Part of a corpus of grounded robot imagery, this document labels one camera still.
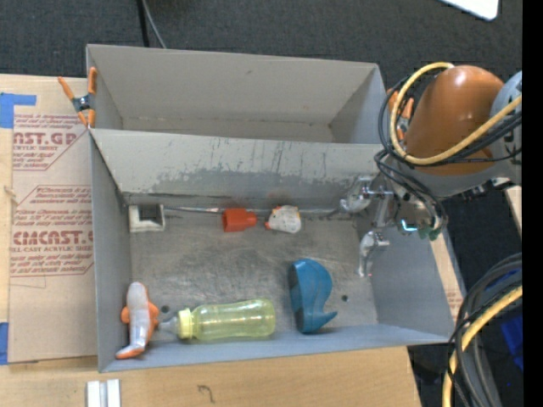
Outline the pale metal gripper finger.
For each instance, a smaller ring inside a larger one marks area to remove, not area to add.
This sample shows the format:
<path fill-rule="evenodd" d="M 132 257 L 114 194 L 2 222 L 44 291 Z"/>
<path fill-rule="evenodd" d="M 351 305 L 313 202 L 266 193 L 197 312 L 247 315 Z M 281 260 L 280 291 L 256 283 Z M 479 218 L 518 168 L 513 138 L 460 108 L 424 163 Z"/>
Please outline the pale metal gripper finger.
<path fill-rule="evenodd" d="M 360 277 L 368 277 L 377 255 L 389 246 L 389 240 L 380 231 L 369 231 L 360 241 L 359 267 Z"/>
<path fill-rule="evenodd" d="M 339 201 L 339 207 L 345 213 L 355 214 L 366 209 L 375 199 L 371 176 L 358 176 L 343 198 Z"/>

